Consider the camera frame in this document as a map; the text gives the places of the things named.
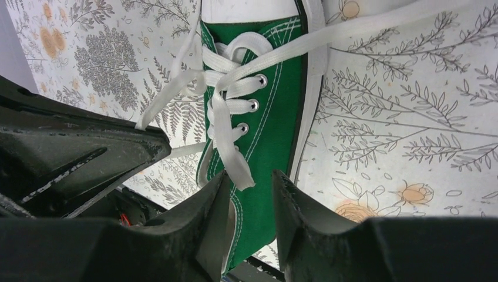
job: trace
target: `white shoelace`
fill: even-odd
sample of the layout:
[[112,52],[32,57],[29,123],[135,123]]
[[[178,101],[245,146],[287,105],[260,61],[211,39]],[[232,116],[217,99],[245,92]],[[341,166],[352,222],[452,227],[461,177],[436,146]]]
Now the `white shoelace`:
[[[235,38],[228,46],[217,43],[216,53],[205,46],[203,47],[203,62],[212,70],[189,69],[181,72],[181,61],[193,43],[197,21],[192,26],[184,45],[173,61],[171,67],[173,79],[140,116],[135,128],[145,130],[154,117],[179,93],[187,96],[200,96],[204,94],[208,86],[213,86],[213,97],[207,102],[207,118],[210,121],[210,127],[207,130],[208,138],[212,140],[213,146],[217,147],[221,161],[237,188],[244,190],[253,187],[255,183],[249,165],[234,146],[234,142],[246,134],[249,128],[246,124],[232,128],[230,116],[257,110],[257,101],[236,99],[254,93],[265,86],[266,78],[259,75],[254,76],[254,73],[301,56],[322,45],[368,32],[377,32],[381,29],[408,24],[470,3],[472,3],[470,0],[419,0],[384,14],[327,26],[302,35],[276,49],[273,49],[262,35],[246,32]],[[258,57],[245,65],[241,65],[242,58],[248,49]],[[196,89],[188,89],[187,85],[195,79],[197,80]],[[204,146],[205,143],[201,143],[173,149],[169,157],[202,152]]]

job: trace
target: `eyelet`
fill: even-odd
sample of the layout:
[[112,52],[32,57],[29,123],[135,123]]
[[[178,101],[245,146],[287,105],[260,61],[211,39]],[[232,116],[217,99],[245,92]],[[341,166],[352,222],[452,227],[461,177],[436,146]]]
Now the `eyelet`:
[[248,125],[247,123],[245,123],[245,122],[243,122],[243,123],[239,123],[239,124],[237,125],[237,127],[241,127],[241,130],[242,130],[242,134],[243,134],[243,135],[246,135],[246,134],[247,134],[247,132],[249,131],[249,125]]
[[251,110],[249,111],[250,113],[254,113],[255,111],[257,111],[260,108],[260,103],[258,102],[258,100],[249,99],[248,101],[253,103],[253,105],[251,106]]
[[260,89],[263,89],[268,85],[268,78],[265,75],[263,75],[262,73],[260,73],[259,75],[256,75],[255,77],[260,78],[260,82],[261,82]]

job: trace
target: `canvas sneaker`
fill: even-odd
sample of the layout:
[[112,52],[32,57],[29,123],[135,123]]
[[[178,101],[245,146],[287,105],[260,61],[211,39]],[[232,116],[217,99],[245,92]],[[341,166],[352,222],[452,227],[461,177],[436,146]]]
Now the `canvas sneaker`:
[[[469,2],[420,0],[385,14],[325,26],[320,0],[296,0],[287,3],[295,15],[285,18],[201,22],[204,68],[181,72],[181,59],[196,35],[197,27],[192,28],[172,66],[175,78],[136,128],[144,129],[178,93],[204,95],[207,142],[174,149],[170,157],[202,151],[199,186],[222,169],[234,184],[223,271],[274,239],[271,171],[279,169],[295,179],[327,68],[327,44]],[[193,80],[196,87],[189,89]]]

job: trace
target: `green sneaker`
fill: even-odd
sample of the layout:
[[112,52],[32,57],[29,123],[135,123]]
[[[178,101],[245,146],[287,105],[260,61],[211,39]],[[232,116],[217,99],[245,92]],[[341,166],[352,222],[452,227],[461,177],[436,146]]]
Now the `green sneaker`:
[[[202,11],[212,11],[206,9],[205,2]],[[204,94],[208,142],[197,181],[202,186],[227,169],[235,183],[225,271],[274,240],[271,171],[281,169],[291,178],[296,175],[318,103],[327,50],[319,48],[276,63],[230,85],[223,99],[231,131],[221,135],[223,140],[217,136],[218,123],[212,124],[217,114],[213,86],[225,73],[308,33],[310,26],[315,30],[325,26],[320,1],[287,2],[295,9],[295,16],[262,22],[201,23],[204,69],[210,87]],[[222,143],[227,136],[232,139]]]

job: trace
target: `white patterned fabric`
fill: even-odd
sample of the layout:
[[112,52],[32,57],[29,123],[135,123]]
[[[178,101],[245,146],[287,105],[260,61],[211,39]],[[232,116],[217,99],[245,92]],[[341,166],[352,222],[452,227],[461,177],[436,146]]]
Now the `white patterned fabric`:
[[[385,12],[323,2],[328,25]],[[170,80],[198,9],[194,0],[6,3],[40,94],[133,121]],[[298,187],[355,221],[496,216],[497,27],[497,1],[482,0],[331,44]],[[182,69],[201,67],[200,48],[197,36]],[[202,97],[175,98],[153,125],[174,147],[203,142]],[[197,191],[199,158],[163,160],[125,184],[169,209]],[[255,256],[278,267],[276,251],[273,242]]]

